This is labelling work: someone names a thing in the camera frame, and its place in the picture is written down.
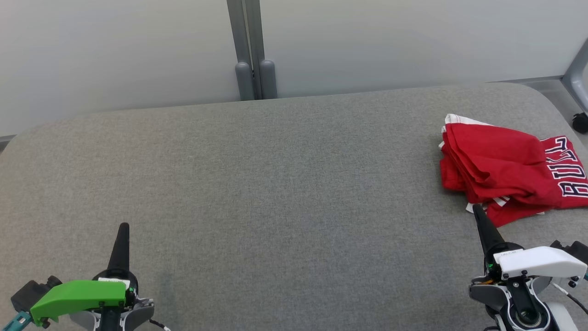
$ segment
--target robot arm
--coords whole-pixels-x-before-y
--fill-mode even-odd
[[[504,241],[481,206],[474,206],[474,215],[485,274],[472,280],[470,297],[486,305],[498,329],[577,331],[562,305],[544,303],[537,295],[554,280],[566,279],[576,287],[586,275],[588,247],[576,242],[573,249],[563,248],[556,241],[551,247],[525,250]]]
[[[92,280],[30,281],[11,300],[18,315],[2,331],[21,331],[31,322],[46,329],[49,319],[57,322],[62,315],[89,331],[133,331],[145,322],[170,331],[151,319],[153,300],[139,297],[139,283],[129,270],[128,223],[119,227],[108,268]]]

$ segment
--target basketball jersey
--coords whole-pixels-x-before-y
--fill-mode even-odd
[[[588,205],[588,180],[565,136],[535,136],[448,114],[439,146],[444,188],[484,203],[496,226]]]

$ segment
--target teal connector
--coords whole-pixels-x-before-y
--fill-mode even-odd
[[[6,325],[2,331],[22,331],[29,323],[33,321],[33,317],[25,312],[20,312],[18,315]]]

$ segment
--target white wall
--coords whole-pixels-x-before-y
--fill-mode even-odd
[[[235,101],[226,1],[0,1],[0,136],[99,110]]]
[[[585,0],[260,0],[278,95],[563,75]]]

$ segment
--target gray floor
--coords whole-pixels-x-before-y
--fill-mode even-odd
[[[566,88],[562,85],[560,80],[544,80],[544,81],[532,81],[522,82],[519,84],[526,85],[530,88],[534,88],[541,92],[553,105],[559,110],[566,121],[572,126],[572,118],[574,114],[582,112],[582,109],[574,101],[572,96],[567,92]],[[529,121],[532,121],[532,114],[529,114]],[[576,133],[580,138],[580,141],[588,148],[588,134]]]

